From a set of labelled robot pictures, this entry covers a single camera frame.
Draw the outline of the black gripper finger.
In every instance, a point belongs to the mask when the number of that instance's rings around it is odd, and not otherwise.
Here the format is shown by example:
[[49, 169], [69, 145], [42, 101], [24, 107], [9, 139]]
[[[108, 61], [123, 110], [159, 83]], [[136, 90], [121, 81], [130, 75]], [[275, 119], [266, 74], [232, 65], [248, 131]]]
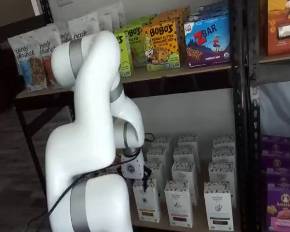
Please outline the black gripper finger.
[[148, 168], [148, 167], [146, 167], [146, 166], [144, 166], [144, 175], [143, 175], [143, 178], [142, 178], [142, 181], [143, 181], [143, 191], [144, 192], [146, 192], [146, 190], [148, 188], [147, 182], [148, 182], [148, 180], [149, 180], [149, 178], [151, 176], [151, 173], [152, 173], [151, 169]]

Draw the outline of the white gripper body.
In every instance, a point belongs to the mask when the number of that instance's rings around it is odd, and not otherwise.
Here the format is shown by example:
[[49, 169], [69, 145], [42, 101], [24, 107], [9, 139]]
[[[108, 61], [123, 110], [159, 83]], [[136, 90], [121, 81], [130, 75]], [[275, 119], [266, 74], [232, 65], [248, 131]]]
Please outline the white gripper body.
[[121, 172], [128, 179], [143, 179], [145, 160], [142, 151], [121, 155]]

